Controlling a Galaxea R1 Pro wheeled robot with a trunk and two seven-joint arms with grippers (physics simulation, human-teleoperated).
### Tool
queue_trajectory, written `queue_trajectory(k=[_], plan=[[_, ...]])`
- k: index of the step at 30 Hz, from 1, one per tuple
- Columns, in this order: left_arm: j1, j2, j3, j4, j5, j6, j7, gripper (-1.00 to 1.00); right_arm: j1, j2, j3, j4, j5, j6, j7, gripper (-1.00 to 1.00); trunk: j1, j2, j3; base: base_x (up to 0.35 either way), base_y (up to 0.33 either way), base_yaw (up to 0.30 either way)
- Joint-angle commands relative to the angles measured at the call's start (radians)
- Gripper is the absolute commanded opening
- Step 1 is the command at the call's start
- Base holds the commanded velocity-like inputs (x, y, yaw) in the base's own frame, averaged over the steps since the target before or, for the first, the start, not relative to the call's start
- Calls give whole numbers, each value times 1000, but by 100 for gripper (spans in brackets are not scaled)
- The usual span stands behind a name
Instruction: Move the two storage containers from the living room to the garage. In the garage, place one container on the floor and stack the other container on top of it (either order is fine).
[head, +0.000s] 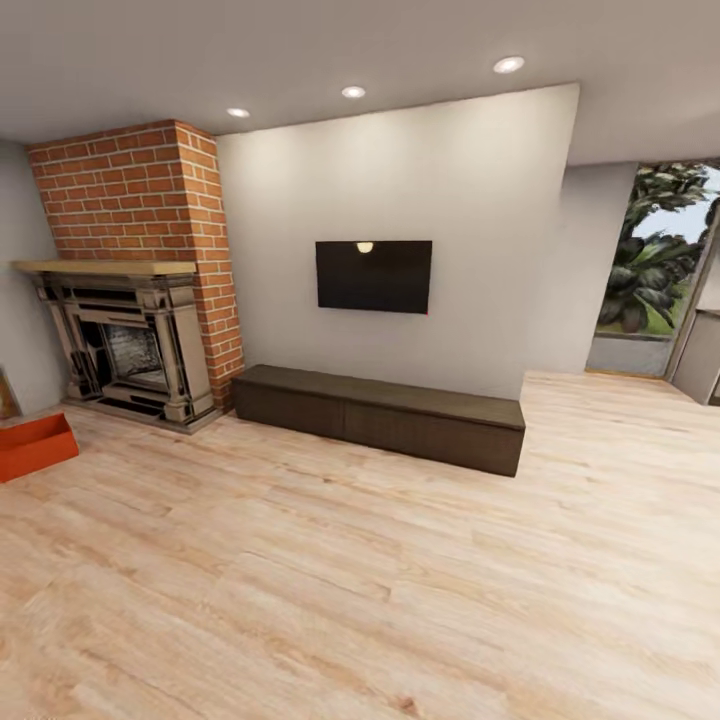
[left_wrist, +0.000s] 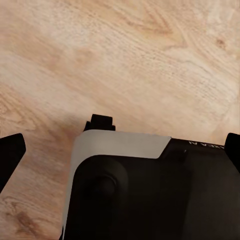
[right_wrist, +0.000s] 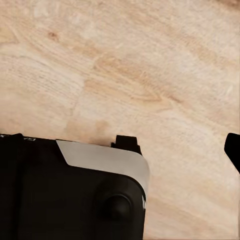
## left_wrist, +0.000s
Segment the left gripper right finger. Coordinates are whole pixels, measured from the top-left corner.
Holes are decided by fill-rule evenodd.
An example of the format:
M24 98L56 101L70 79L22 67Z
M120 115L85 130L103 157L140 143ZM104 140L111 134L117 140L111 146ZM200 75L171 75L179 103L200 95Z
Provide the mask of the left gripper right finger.
M228 133L224 151L240 173L240 135Z

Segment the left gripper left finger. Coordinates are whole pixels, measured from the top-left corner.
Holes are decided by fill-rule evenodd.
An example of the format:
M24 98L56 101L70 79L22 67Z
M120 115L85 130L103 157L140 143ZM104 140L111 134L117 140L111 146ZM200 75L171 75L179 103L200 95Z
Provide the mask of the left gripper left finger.
M21 133L0 139L0 193L26 152Z

